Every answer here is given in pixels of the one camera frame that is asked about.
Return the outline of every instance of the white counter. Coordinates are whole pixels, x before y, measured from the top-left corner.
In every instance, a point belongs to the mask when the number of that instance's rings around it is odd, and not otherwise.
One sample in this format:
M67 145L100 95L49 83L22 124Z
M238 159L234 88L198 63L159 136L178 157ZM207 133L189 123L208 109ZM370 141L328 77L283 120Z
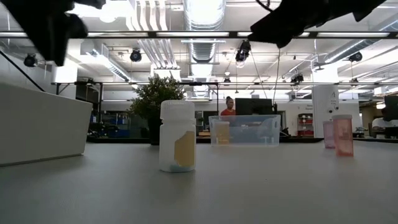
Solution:
M158 169L145 144L0 168L0 223L398 223L398 145L197 147L197 169Z

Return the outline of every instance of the person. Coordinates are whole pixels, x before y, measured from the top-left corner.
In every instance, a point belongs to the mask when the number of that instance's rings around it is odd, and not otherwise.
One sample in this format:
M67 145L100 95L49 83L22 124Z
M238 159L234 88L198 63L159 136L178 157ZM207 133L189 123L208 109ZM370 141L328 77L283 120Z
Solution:
M234 100L227 96L226 98L226 109L223 110L220 114L221 116L234 116L236 112L234 110Z
M387 116L387 108L381 110L382 118L376 118L372 122L372 129L374 131L383 131L385 128L398 126L398 120L390 120Z

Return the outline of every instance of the green plant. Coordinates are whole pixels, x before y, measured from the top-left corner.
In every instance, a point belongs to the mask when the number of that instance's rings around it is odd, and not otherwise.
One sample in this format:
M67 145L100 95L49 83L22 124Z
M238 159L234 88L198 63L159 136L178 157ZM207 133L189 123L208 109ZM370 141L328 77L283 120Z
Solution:
M182 100L183 91L174 78L149 78L149 84L136 90L138 97L132 99L128 109L131 114L139 115L141 118L159 118L160 104L165 100Z

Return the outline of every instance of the clear plastic container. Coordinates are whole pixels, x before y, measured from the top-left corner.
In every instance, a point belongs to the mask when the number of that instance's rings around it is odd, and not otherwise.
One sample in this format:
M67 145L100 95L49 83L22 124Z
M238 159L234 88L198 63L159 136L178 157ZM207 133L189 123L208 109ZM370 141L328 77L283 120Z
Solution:
M334 149L335 148L335 136L333 134L333 122L324 121L323 122L323 137L325 138L325 148Z
M210 116L212 146L278 146L280 115Z
M163 101L160 110L159 166L166 172L188 172L196 164L195 105L184 100Z
M354 156L353 142L353 117L347 115L334 115L333 131L335 136L335 150L337 156Z

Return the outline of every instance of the bottle label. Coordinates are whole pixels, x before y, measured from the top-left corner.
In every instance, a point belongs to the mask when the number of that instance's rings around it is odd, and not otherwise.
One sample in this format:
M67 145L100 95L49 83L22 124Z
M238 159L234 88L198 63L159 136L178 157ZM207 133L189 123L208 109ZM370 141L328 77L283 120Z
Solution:
M174 143L174 160L178 166L191 167L195 165L195 132L187 131Z

